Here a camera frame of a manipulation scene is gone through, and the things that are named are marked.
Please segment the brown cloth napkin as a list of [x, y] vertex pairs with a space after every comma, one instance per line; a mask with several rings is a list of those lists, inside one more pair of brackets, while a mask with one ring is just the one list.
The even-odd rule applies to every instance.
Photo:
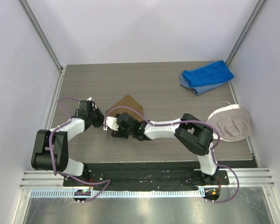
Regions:
[[[137, 111], [140, 115], [144, 116], [143, 107], [140, 105], [131, 95], [127, 94], [125, 95], [121, 100], [119, 100], [117, 103], [115, 103], [111, 108], [109, 108], [106, 113], [108, 113], [111, 109], [118, 107], [118, 106], [126, 106], [129, 108], [134, 109]], [[109, 113], [109, 116], [115, 117], [116, 114], [122, 114], [127, 113], [137, 119], [138, 121], [142, 121], [143, 119], [134, 111], [127, 108], [118, 108], [113, 110]]]

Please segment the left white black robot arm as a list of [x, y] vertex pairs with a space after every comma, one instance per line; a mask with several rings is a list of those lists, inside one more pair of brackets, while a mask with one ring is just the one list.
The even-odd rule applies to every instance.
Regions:
[[88, 128], [101, 127], [104, 115], [92, 98], [79, 101], [79, 108], [65, 123], [36, 134], [31, 166], [36, 170], [53, 171], [55, 174], [74, 176], [79, 186], [89, 183], [88, 166], [69, 157], [68, 142]]

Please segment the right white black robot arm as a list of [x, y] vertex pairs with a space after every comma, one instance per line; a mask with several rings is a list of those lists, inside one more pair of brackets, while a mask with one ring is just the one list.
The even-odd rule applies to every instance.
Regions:
[[112, 130], [112, 136], [128, 138], [132, 136], [138, 141], [155, 139], [177, 139], [191, 153], [198, 157], [201, 178], [206, 184], [213, 184], [218, 179], [219, 167], [212, 154], [213, 129], [192, 116], [184, 114], [180, 119], [172, 121], [142, 121], [139, 122], [125, 113], [116, 117], [108, 116], [105, 121], [107, 128]]

